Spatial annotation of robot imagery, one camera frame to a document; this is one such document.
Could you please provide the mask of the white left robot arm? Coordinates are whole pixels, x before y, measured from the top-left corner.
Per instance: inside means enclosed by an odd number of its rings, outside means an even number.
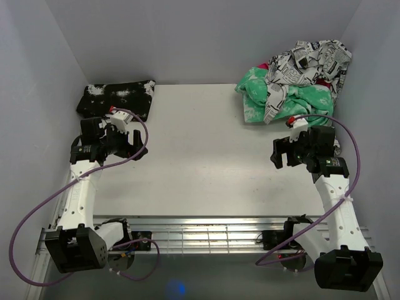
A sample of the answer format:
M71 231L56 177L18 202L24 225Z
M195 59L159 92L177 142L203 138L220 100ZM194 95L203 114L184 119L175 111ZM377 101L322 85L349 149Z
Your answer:
M110 219L94 225L93 211L98 182L108 156L137 161L148 153L138 130L128 131L133 116L117 111L107 119L81 120L81 134L72 142L70 172L63 213L45 245L62 274L102 269L108 252L116 246L127 249L133 241L125 219Z

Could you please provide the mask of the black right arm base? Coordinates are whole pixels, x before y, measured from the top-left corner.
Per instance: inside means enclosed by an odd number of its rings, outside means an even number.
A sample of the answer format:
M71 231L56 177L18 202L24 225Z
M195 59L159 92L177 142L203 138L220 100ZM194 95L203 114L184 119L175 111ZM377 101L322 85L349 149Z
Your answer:
M283 230L264 230L257 236L255 243L262 246L262 249L269 251L285 240ZM291 241L281 248L288 253L278 254L278 259L295 257L305 253L303 247L296 241Z

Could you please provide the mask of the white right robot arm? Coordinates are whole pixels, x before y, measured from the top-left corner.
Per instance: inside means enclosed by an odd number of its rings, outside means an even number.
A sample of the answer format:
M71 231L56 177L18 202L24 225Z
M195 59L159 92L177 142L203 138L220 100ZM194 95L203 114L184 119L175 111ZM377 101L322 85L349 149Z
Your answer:
M305 215L289 217L279 243L301 246L314 263L317 285L323 289L366 292L383 267L380 253L365 240L349 192L349 171L345 160L334 155L335 131L312 126L292 130L290 136L273 142L271 161L283 167L303 164L320 195L329 238L324 239Z

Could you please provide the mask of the newspaper print trousers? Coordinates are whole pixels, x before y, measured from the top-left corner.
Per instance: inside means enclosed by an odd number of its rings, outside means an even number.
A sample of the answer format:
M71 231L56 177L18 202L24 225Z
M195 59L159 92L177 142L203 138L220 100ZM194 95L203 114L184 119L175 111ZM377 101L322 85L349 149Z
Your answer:
M298 41L292 49L273 56L268 62L265 78L266 83L272 86L272 91L266 104L264 122L269 124L274 120L285 100L287 86L318 85L315 84L318 78L331 84L329 90L335 107L351 60L350 50L338 40ZM331 126L332 122L323 116L317 114L306 120L310 126Z

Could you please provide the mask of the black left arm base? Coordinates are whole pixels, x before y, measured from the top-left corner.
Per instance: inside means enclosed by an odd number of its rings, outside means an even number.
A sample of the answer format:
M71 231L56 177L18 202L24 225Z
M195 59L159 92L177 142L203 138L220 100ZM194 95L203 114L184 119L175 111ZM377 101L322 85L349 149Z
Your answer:
M152 243L149 241L143 241L143 239L152 239L152 235L153 233L151 231L132 231L131 239L139 239L139 241L122 247L114 246L111 250L123 251L124 253L131 253L134 251L150 251Z

